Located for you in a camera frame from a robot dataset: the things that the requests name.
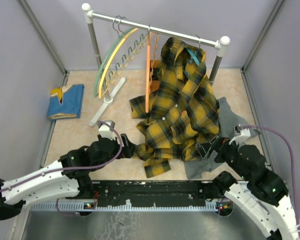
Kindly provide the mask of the yellow plaid shirt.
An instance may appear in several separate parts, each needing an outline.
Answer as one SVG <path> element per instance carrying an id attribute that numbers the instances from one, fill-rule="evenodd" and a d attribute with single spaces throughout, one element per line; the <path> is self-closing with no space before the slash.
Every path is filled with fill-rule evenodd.
<path id="1" fill-rule="evenodd" d="M 220 105 L 207 76 L 206 53 L 198 48 L 200 74 L 187 78 L 183 74 L 186 44 L 171 37 L 163 45 L 156 73 L 160 84 L 149 95 L 149 112 L 145 96 L 129 101 L 131 116 L 139 119 L 136 127 L 145 138 L 135 156 L 144 161 L 148 178 L 169 171 L 172 159 L 198 159 L 196 143 L 208 143 L 219 133 Z"/>

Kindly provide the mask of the blue hanger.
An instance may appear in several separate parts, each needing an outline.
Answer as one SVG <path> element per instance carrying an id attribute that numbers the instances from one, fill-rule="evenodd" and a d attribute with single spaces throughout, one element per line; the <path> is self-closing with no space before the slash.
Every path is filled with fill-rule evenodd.
<path id="1" fill-rule="evenodd" d="M 192 46 L 184 45 L 184 60 L 182 71 L 186 78 L 190 78 L 194 73 L 200 74 L 201 71 L 201 61 L 197 57 L 198 48 L 192 48 Z"/>

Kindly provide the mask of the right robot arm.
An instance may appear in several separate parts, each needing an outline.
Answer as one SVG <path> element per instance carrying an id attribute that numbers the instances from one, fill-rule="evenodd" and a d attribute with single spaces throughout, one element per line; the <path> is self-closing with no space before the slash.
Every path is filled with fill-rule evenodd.
<path id="1" fill-rule="evenodd" d="M 266 158 L 255 145 L 239 145 L 216 137 L 211 143 L 196 144 L 202 157 L 216 152 L 214 162 L 227 163 L 246 187 L 227 171 L 213 179 L 213 192 L 237 205 L 260 229 L 267 240 L 300 240 L 300 219 L 283 179 L 266 167 Z"/>

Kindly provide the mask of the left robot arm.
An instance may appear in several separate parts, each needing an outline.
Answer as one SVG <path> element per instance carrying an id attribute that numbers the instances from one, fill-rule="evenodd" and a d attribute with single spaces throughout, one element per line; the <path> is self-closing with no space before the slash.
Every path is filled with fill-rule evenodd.
<path id="1" fill-rule="evenodd" d="M 28 175 L 14 180 L 0 178 L 0 221 L 38 203 L 91 198 L 94 186 L 89 174 L 115 159 L 130 159 L 136 147 L 124 133 L 120 139 L 99 136 L 91 145 L 71 150 Z"/>

